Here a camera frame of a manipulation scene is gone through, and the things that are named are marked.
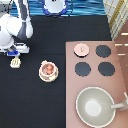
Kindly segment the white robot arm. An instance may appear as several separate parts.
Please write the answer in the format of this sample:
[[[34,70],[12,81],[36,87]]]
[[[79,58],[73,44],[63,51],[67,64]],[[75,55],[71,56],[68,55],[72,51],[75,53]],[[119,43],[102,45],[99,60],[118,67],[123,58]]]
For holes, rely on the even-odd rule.
[[[17,47],[14,37],[21,40],[33,34],[28,0],[0,0],[0,52],[8,56],[27,51],[25,45]]]

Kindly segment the blue white robot base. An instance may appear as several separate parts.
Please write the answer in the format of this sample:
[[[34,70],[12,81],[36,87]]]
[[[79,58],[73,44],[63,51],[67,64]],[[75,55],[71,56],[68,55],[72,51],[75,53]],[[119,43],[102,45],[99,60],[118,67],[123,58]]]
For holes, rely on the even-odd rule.
[[[67,0],[44,0],[46,15],[62,15],[67,12]]]

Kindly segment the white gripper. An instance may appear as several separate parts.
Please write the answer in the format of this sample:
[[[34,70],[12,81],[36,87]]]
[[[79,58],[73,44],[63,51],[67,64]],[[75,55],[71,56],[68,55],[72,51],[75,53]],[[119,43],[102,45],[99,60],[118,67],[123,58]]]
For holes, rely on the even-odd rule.
[[[19,56],[20,54],[27,54],[30,48],[25,43],[15,43],[11,50],[0,49],[0,53],[7,56]]]

